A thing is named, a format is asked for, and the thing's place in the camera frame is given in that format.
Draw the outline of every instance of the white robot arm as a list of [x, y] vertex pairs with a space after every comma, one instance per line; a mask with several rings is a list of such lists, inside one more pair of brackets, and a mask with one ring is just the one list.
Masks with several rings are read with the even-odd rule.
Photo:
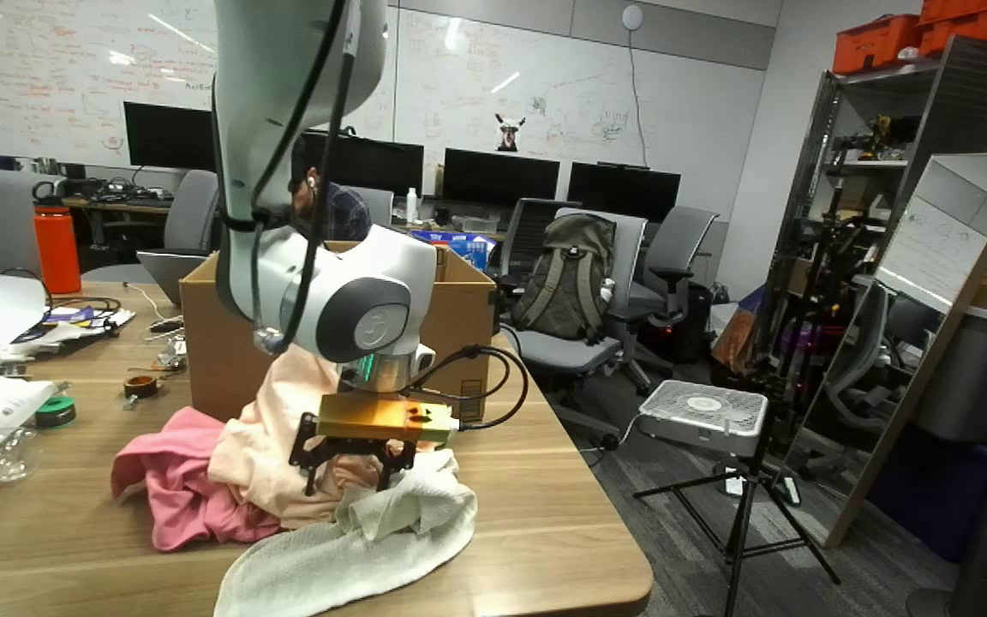
[[259, 225], [264, 208], [291, 208], [277, 171], [294, 135], [324, 120], [336, 129], [380, 83], [385, 0], [214, 0], [214, 18], [218, 284], [254, 318], [257, 347], [358, 361], [358, 387], [396, 392], [429, 365], [419, 331], [435, 252], [380, 225], [353, 252], [324, 252], [324, 201], [316, 220]]

